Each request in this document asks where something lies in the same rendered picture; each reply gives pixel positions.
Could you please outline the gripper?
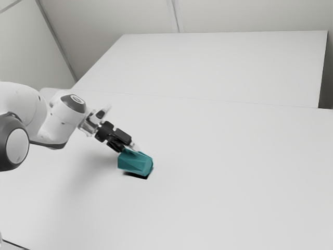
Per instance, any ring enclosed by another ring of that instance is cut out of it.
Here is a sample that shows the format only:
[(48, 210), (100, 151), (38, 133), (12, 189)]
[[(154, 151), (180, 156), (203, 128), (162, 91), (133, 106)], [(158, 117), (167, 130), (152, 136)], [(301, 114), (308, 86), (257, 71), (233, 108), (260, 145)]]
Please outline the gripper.
[(131, 136), (119, 128), (114, 130), (114, 125), (109, 121), (100, 124), (95, 138), (100, 142), (107, 140), (107, 146), (117, 153), (121, 153), (125, 147), (132, 151), (139, 152), (139, 145), (131, 141)]

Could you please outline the teal faceted mug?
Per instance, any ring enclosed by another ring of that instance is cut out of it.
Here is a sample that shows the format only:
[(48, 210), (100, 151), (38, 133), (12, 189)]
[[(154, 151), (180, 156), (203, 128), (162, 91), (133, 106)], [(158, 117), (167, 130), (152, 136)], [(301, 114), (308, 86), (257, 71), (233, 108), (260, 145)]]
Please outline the teal faceted mug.
[(152, 171), (153, 159), (142, 152), (125, 148), (118, 156), (117, 166), (126, 172), (146, 177)]

